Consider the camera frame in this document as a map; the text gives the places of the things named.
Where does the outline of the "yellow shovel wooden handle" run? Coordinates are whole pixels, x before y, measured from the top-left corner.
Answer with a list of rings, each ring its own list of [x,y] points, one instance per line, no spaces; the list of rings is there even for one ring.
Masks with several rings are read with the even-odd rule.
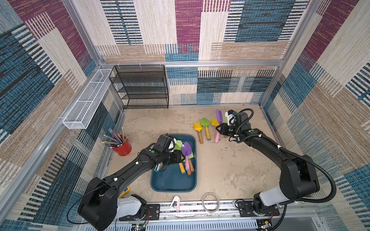
[[[202,133],[201,133],[201,130],[203,129],[203,126],[201,125],[200,122],[195,122],[195,123],[193,123],[193,128],[194,128],[194,130],[196,130],[198,132],[198,138],[199,138],[200,144],[203,144],[204,141],[203,141],[203,137],[202,137]]]

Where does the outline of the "purple shovel long pink handle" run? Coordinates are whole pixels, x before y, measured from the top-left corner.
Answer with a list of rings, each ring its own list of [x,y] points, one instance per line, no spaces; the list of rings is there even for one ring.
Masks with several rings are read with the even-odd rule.
[[[222,115],[222,112],[220,110],[216,110],[216,120],[218,122],[219,125],[221,125],[223,123],[223,115]],[[218,129],[216,129],[216,137],[215,137],[215,142],[218,143],[220,140],[220,132],[218,131]]]

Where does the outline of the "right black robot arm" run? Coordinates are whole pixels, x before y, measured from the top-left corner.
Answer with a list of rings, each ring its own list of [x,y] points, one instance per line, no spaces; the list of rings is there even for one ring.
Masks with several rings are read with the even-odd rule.
[[[337,192],[333,177],[311,157],[294,153],[266,136],[261,130],[253,129],[250,124],[253,115],[254,111],[250,108],[239,112],[229,110],[225,115],[217,110],[216,119],[219,125],[215,129],[219,134],[228,136],[230,142],[244,143],[258,150],[281,171],[277,186],[254,195],[252,201],[254,213],[263,216],[278,204],[287,205],[295,201],[317,204],[331,201]],[[317,171],[328,179],[330,193],[321,199],[309,199],[309,195],[320,191]]]

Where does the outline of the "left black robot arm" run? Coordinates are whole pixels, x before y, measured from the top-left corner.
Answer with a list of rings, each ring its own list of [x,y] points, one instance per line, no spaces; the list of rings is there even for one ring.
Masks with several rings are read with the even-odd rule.
[[[93,178],[86,187],[78,207],[78,214],[98,231],[105,230],[119,218],[127,216],[135,219],[145,218],[146,200],[136,194],[119,198],[123,191],[156,165],[178,164],[184,160],[185,156],[181,151],[170,152],[162,144],[152,143],[116,173],[103,179]]]

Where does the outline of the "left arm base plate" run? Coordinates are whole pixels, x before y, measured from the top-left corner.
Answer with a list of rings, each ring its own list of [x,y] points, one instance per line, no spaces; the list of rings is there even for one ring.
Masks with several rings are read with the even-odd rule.
[[[149,221],[159,220],[160,211],[161,211],[160,204],[147,204],[145,208],[140,208],[136,215],[121,217],[121,218],[118,218],[118,220],[119,221],[140,221],[140,222],[144,222],[147,219],[149,219]]]

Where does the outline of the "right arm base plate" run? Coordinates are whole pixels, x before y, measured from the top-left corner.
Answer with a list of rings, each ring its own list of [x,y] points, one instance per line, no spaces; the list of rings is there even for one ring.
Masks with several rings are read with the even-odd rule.
[[[265,206],[259,202],[251,200],[236,200],[234,202],[236,209],[242,218],[245,217],[276,217],[280,215],[278,206]]]

